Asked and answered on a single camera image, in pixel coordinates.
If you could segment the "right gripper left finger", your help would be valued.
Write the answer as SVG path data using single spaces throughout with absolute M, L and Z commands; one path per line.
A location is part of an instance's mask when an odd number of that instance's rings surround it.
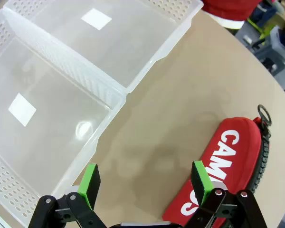
M 89 164 L 78 190 L 56 199 L 42 196 L 29 223 L 30 228 L 64 228 L 76 222 L 80 228 L 101 228 L 102 220 L 94 212 L 101 179 L 97 164 Z

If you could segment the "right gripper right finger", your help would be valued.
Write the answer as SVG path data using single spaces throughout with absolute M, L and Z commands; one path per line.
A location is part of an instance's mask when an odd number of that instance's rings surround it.
M 210 228 L 223 218 L 233 228 L 266 228 L 266 222 L 249 190 L 236 194 L 214 187 L 202 161 L 194 161 L 191 168 L 191 183 L 199 207 L 186 223 L 186 228 Z

